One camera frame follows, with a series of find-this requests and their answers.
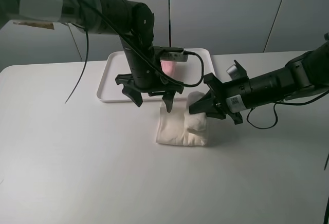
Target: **white tape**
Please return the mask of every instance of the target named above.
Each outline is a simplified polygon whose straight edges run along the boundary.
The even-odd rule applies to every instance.
[[[245,104],[243,103],[240,95],[227,98],[226,103],[230,108],[231,112],[234,114],[246,110]]]
[[[20,0],[20,15],[48,22],[61,18],[63,0]]]

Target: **white wall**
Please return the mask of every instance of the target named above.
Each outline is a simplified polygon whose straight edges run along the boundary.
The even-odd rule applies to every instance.
[[[14,25],[0,30],[0,71],[10,65],[80,61],[79,52],[67,26],[55,30]]]
[[[329,32],[329,0],[282,0],[266,52],[314,50]]]
[[[280,0],[170,0],[172,46],[263,52]]]

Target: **barcode label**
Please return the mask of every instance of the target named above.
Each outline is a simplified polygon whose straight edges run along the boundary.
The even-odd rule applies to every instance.
[[[238,100],[238,98],[237,98],[237,97],[232,97],[232,98],[231,98],[231,103],[232,103],[232,105],[237,105],[237,104],[239,104],[239,100]]]
[[[232,113],[237,113],[246,110],[245,104],[243,103],[240,95],[227,98],[226,103]]]

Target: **white towel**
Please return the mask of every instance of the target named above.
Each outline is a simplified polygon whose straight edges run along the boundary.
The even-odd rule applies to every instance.
[[[156,142],[180,146],[203,146],[207,144],[207,117],[205,113],[190,115],[189,106],[199,100],[203,93],[190,93],[186,101],[174,101],[170,113],[162,102]]]

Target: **black cable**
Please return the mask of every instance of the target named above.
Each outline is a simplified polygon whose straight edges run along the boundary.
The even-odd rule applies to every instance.
[[[110,26],[130,47],[132,50],[134,50],[136,52],[136,54],[143,60],[146,62],[146,64],[148,64],[148,66],[156,71],[157,73],[159,73],[160,76],[162,76],[163,78],[167,79],[168,81],[174,83],[174,84],[178,84],[178,85],[181,85],[183,87],[195,87],[195,85],[189,85],[189,84],[185,84],[181,81],[177,81],[171,77],[169,77],[168,75],[166,75],[161,68],[155,66],[153,63],[151,63],[147,57],[143,54],[143,52],[138,48],[136,47],[134,44],[132,44],[129,39],[123,34],[120,32],[120,30],[112,23],[111,20],[109,20],[104,14],[102,14],[99,10],[97,10],[95,7],[93,7],[92,5],[90,5],[88,2],[86,2],[85,0],[77,0],[78,2],[81,2],[83,3],[85,6],[87,6],[90,10],[92,10],[93,12],[95,12],[97,15],[99,15],[103,20],[104,22]],[[202,60],[202,58],[197,54],[197,53],[194,53],[199,59]]]
[[[87,65],[87,61],[88,61],[88,55],[89,55],[89,36],[88,36],[88,30],[87,30],[87,29],[85,29],[85,32],[86,32],[86,41],[87,41],[86,59],[85,59],[85,61],[84,61],[84,66],[83,66],[82,72],[81,72],[81,74],[80,74],[80,77],[79,77],[79,79],[78,79],[76,85],[74,86],[74,88],[73,88],[71,94],[68,96],[67,100],[65,101],[65,103],[67,103],[67,101],[68,101],[68,100],[70,99],[70,97],[72,96],[73,92],[76,90],[78,84],[80,83],[80,80],[81,80],[81,78],[82,78],[82,75],[83,75],[83,73],[84,73],[84,70],[86,69],[86,65]]]
[[[327,207],[325,208],[325,212],[324,212],[323,224],[329,224],[329,197],[328,197]]]
[[[190,51],[184,51],[183,54],[187,54],[187,55],[195,55],[198,57],[198,59],[200,60],[201,63],[201,77],[200,80],[195,83],[195,84],[184,84],[185,87],[197,87],[200,83],[202,83],[202,80],[204,79],[204,75],[205,75],[205,66],[204,66],[204,61],[202,60],[201,56],[199,56],[197,53],[195,52],[190,52]]]
[[[328,153],[327,159],[326,159],[326,161],[325,161],[324,170],[327,169],[328,161],[329,161],[329,153]]]
[[[274,124],[273,124],[272,126],[270,126],[270,127],[257,127],[257,126],[253,125],[253,124],[249,121],[249,116],[250,116],[251,112],[255,109],[255,107],[252,108],[252,109],[250,110],[249,114],[247,115],[247,122],[248,122],[250,125],[252,125],[253,127],[257,128],[257,129],[265,130],[265,129],[273,128],[273,127],[275,127],[275,126],[277,125],[278,120],[279,120],[279,117],[278,117],[278,114],[277,114],[277,111],[276,111],[276,105],[277,105],[277,104],[280,104],[280,105],[289,105],[289,106],[304,106],[304,105],[311,104],[311,103],[313,103],[313,102],[319,100],[320,98],[322,98],[322,97],[324,97],[324,96],[326,96],[326,95],[328,95],[328,94],[329,94],[329,90],[327,90],[326,92],[322,93],[321,95],[319,95],[319,96],[313,98],[313,99],[310,100],[310,101],[302,102],[302,103],[274,102],[273,111],[274,111],[274,116],[275,116],[276,120],[275,120]],[[328,155],[328,158],[327,158],[327,161],[326,161],[326,164],[325,164],[324,169],[327,167],[328,160],[329,160],[329,155]]]
[[[266,129],[271,129],[271,128],[275,127],[275,126],[277,125],[278,121],[279,121],[279,117],[278,117],[278,114],[277,114],[277,111],[276,111],[276,105],[277,105],[277,103],[275,103],[275,104],[273,105],[273,111],[274,111],[274,116],[275,116],[276,120],[275,120],[275,122],[274,122],[274,124],[273,124],[272,126],[269,126],[269,127],[258,127],[258,126],[255,126],[254,124],[252,124],[252,123],[249,121],[249,116],[250,116],[251,112],[255,109],[255,107],[252,108],[252,109],[250,110],[249,114],[247,115],[247,122],[248,122],[250,125],[252,125],[253,127],[255,127],[255,128],[257,128],[257,129],[260,129],[260,130],[266,130]]]
[[[74,25],[75,27],[77,27],[79,29],[83,29],[84,30],[84,28],[82,26],[80,26],[80,25],[76,25],[76,24],[72,24],[72,25]]]
[[[302,102],[302,103],[291,103],[291,102],[275,102],[276,104],[280,104],[280,105],[289,105],[289,106],[304,106],[304,105],[308,105],[311,104],[317,100],[319,100],[320,98],[326,96],[329,94],[329,90],[327,90],[326,92],[322,93],[321,95],[313,98],[312,100],[308,101],[308,102]]]

